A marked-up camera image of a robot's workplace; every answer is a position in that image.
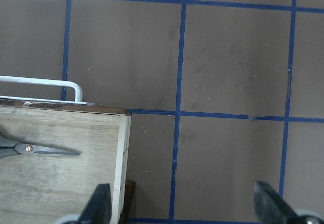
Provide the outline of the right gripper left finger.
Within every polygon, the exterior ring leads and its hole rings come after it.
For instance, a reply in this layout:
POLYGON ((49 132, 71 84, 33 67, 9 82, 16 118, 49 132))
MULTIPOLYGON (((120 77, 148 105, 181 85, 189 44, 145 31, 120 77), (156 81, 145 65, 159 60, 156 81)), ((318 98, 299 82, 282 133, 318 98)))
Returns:
POLYGON ((112 216, 110 184, 98 184, 83 209, 78 223, 110 223, 112 216))

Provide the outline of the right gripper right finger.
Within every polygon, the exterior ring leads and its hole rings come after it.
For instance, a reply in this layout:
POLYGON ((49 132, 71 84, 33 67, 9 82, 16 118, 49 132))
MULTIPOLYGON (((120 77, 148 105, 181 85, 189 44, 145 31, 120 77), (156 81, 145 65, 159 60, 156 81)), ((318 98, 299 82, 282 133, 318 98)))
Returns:
POLYGON ((286 201, 264 181, 254 183, 254 212, 261 224, 295 223, 295 211, 286 201))

